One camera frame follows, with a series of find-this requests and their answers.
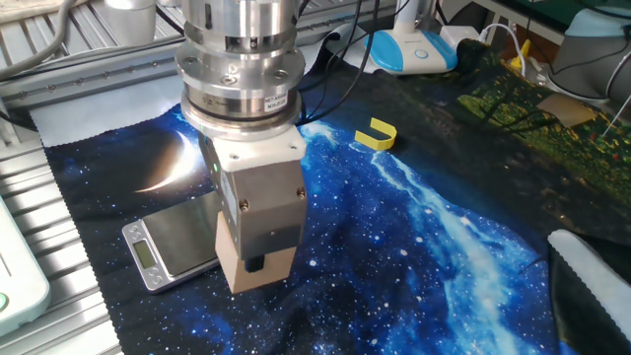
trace yellow plastic piece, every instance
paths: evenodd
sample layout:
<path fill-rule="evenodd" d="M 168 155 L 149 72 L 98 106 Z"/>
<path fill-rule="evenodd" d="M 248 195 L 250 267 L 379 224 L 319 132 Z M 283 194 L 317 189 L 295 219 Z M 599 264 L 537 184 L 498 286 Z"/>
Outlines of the yellow plastic piece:
<path fill-rule="evenodd" d="M 355 131 L 355 140 L 374 150 L 381 151 L 392 148 L 394 138 L 396 137 L 396 128 L 394 128 L 393 125 L 373 117 L 371 120 L 371 128 L 377 129 L 379 132 L 389 136 L 389 138 L 378 140 L 360 131 Z"/>
<path fill-rule="evenodd" d="M 522 55 L 524 59 L 528 58 L 528 53 L 530 52 L 530 39 L 526 39 L 524 45 L 522 45 Z M 520 57 L 516 56 L 511 60 L 511 66 L 516 69 L 522 69 L 522 62 L 520 61 Z"/>

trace bolt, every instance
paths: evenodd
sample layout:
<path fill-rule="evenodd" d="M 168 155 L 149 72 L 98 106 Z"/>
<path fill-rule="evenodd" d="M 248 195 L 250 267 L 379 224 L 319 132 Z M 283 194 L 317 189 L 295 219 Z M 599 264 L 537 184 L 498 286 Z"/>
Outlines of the bolt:
<path fill-rule="evenodd" d="M 287 77 L 287 72 L 285 72 L 285 71 L 277 70 L 274 73 L 274 78 L 276 78 L 276 79 L 284 79 L 286 77 Z"/>
<path fill-rule="evenodd" d="M 247 202 L 247 200 L 241 200 L 239 202 L 239 208 L 242 210 L 242 212 L 247 212 L 247 210 L 249 209 L 249 203 Z"/>
<path fill-rule="evenodd" d="M 220 81 L 222 84 L 233 85 L 237 83 L 237 78 L 235 78 L 234 76 L 226 75 L 225 77 L 222 77 Z"/>
<path fill-rule="evenodd" d="M 307 197 L 307 192 L 305 191 L 304 187 L 298 187 L 298 190 L 296 190 L 296 194 L 300 199 L 305 199 L 305 197 Z"/>

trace galaxy print cloth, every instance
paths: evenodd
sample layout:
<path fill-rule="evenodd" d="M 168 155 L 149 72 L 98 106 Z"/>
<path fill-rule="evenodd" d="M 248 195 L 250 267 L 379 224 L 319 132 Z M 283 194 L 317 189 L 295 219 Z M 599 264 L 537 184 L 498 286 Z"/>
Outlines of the galaxy print cloth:
<path fill-rule="evenodd" d="M 520 236 L 352 132 L 315 122 L 301 133 L 304 242 L 288 279 L 238 295 L 219 269 L 148 294 L 120 233 L 209 192 L 197 133 L 178 107 L 46 149 L 125 353 L 557 353 L 548 265 Z M 187 171 L 155 177 L 170 164 Z"/>

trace blue and white device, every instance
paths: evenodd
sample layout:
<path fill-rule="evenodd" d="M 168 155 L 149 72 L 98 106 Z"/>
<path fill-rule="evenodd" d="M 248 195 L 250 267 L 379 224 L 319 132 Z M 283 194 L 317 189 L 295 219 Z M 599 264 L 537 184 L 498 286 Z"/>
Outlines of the blue and white device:
<path fill-rule="evenodd" d="M 439 35 L 415 29 L 418 6 L 419 0 L 409 0 L 394 28 L 373 37 L 371 58 L 390 74 L 445 73 L 457 66 L 456 53 Z"/>

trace white cable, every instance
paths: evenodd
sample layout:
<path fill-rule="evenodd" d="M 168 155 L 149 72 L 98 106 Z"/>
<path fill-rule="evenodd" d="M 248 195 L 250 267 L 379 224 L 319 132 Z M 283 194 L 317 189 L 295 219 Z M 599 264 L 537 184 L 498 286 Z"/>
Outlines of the white cable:
<path fill-rule="evenodd" d="M 510 27 L 508 27 L 506 25 L 503 25 L 503 24 L 491 24 L 491 25 L 487 26 L 486 29 L 484 29 L 482 31 L 482 33 L 477 38 L 477 40 L 479 40 L 481 42 L 486 42 L 486 37 L 489 35 L 489 30 L 492 27 L 502 28 L 502 29 L 508 31 L 509 34 L 511 34 L 511 36 L 513 37 L 513 41 L 515 42 L 515 49 L 517 50 L 517 56 L 520 58 L 520 61 L 522 62 L 522 76 L 525 77 L 526 76 L 526 60 L 524 59 L 524 56 L 522 55 L 522 49 L 520 48 L 520 42 L 517 40 L 517 37 L 515 36 L 515 33 L 513 32 L 513 30 L 511 30 Z"/>
<path fill-rule="evenodd" d="M 529 57 L 528 60 L 530 61 L 530 64 L 532 64 L 534 69 L 536 69 L 537 73 L 539 73 L 539 72 L 541 72 L 541 70 L 543 70 L 543 67 L 539 64 L 539 61 L 536 60 L 535 57 Z"/>
<path fill-rule="evenodd" d="M 611 123 L 609 123 L 609 126 L 607 127 L 607 129 L 604 131 L 604 133 L 602 133 L 602 136 L 604 136 L 605 134 L 607 134 L 607 132 L 609 131 L 609 129 L 611 128 L 611 126 L 613 126 L 613 123 L 615 123 L 615 121 L 618 120 L 618 118 L 620 117 L 620 114 L 622 114 L 622 112 L 624 111 L 624 108 L 627 107 L 627 105 L 629 104 L 629 101 L 631 101 L 631 95 L 629 95 L 629 97 L 627 98 L 627 101 L 624 102 L 624 104 L 622 104 L 622 107 L 620 108 L 620 110 L 618 111 L 618 113 L 615 115 L 615 117 L 613 118 L 613 120 L 611 121 Z"/>
<path fill-rule="evenodd" d="M 604 96 L 606 98 L 609 97 L 609 91 L 611 90 L 611 85 L 613 84 L 613 79 L 615 79 L 616 74 L 618 74 L 620 69 L 624 66 L 624 64 L 626 64 L 627 60 L 629 60 L 629 56 L 631 56 L 631 51 L 626 53 L 622 57 L 622 59 L 620 59 L 620 61 L 618 62 L 618 65 L 615 67 L 615 70 L 613 71 L 613 73 L 611 73 L 611 76 L 609 77 L 609 82 L 607 83 L 607 89 L 604 92 Z"/>

